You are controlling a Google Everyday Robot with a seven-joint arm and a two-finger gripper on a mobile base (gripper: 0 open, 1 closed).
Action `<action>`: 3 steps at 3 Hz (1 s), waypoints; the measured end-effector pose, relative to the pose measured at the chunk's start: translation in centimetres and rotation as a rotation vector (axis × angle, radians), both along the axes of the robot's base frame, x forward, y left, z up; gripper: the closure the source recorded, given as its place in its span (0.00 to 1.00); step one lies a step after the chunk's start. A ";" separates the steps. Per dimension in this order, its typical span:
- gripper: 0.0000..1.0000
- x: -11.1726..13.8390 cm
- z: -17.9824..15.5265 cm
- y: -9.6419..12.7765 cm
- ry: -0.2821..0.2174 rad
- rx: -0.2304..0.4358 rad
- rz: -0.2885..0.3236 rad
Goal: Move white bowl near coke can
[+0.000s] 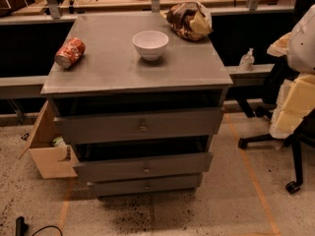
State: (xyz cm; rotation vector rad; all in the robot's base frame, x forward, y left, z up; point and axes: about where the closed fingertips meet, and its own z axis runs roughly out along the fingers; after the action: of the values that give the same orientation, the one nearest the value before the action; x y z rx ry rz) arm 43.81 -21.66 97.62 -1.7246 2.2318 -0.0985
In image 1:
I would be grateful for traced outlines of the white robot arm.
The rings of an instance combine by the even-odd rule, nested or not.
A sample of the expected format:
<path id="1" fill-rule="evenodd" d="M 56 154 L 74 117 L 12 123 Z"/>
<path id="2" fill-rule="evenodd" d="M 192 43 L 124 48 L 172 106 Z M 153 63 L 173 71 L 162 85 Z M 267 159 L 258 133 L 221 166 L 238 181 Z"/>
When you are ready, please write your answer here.
<path id="1" fill-rule="evenodd" d="M 270 135 L 285 139 L 315 108 L 315 5 L 291 32 L 271 44 L 267 53 L 285 56 L 288 66 L 299 72 L 293 81 L 283 81 L 271 119 Z"/>

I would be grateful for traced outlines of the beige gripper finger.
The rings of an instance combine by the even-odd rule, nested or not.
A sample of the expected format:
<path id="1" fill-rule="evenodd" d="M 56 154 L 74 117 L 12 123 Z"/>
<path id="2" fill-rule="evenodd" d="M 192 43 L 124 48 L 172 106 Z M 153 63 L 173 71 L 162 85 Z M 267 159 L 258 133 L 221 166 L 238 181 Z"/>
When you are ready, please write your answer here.
<path id="1" fill-rule="evenodd" d="M 293 134 L 301 122 L 302 119 L 299 116 L 284 111 L 274 111 L 271 120 L 270 135 L 276 139 L 285 139 Z"/>
<path id="2" fill-rule="evenodd" d="M 286 113 L 304 117 L 315 108 L 315 76 L 302 75 L 293 81 L 283 105 Z"/>

